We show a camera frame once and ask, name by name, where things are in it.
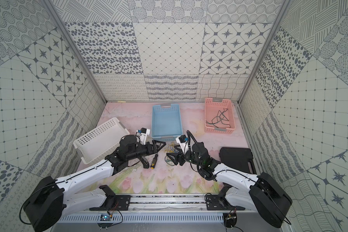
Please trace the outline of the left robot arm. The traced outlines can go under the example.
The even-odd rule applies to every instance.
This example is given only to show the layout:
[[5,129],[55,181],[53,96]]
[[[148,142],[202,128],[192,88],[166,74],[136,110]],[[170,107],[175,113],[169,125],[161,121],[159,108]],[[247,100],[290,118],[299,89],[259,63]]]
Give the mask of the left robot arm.
[[80,190],[118,174],[134,159],[139,159],[145,168],[149,168],[145,157],[158,154],[165,146],[162,141],[142,143],[137,135],[126,135],[121,138],[119,146],[97,164],[65,177],[43,178],[20,211],[25,212],[28,224],[36,232],[44,232],[61,218],[85,209],[107,212],[116,209],[119,201],[108,185],[90,192],[80,193]]

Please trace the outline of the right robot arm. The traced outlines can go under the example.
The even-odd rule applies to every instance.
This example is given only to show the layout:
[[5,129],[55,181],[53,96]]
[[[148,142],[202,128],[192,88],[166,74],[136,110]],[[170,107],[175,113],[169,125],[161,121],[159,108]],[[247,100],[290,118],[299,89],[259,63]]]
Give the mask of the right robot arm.
[[284,222],[291,223],[287,213],[293,201],[269,174],[248,174],[231,168],[211,157],[204,143],[190,146],[184,142],[177,145],[176,150],[166,154],[174,165],[188,162],[203,179],[223,183],[218,199],[224,208],[239,206],[253,210],[276,228]]

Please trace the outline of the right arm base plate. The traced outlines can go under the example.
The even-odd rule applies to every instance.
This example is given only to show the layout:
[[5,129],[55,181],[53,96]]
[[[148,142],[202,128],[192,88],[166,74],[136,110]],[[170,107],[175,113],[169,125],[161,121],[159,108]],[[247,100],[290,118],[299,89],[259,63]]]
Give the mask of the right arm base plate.
[[206,202],[206,208],[207,210],[211,211],[220,211],[220,210],[245,210],[244,207],[240,206],[232,206],[230,205],[225,198],[219,197],[218,195],[213,195],[213,194],[206,194],[204,196],[204,200]]

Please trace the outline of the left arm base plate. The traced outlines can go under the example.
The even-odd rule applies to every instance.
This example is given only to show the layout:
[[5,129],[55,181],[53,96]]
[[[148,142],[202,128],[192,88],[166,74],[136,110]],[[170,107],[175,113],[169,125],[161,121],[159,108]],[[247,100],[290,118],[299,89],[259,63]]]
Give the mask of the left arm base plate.
[[128,211],[131,195],[108,196],[100,207],[90,208],[90,211]]

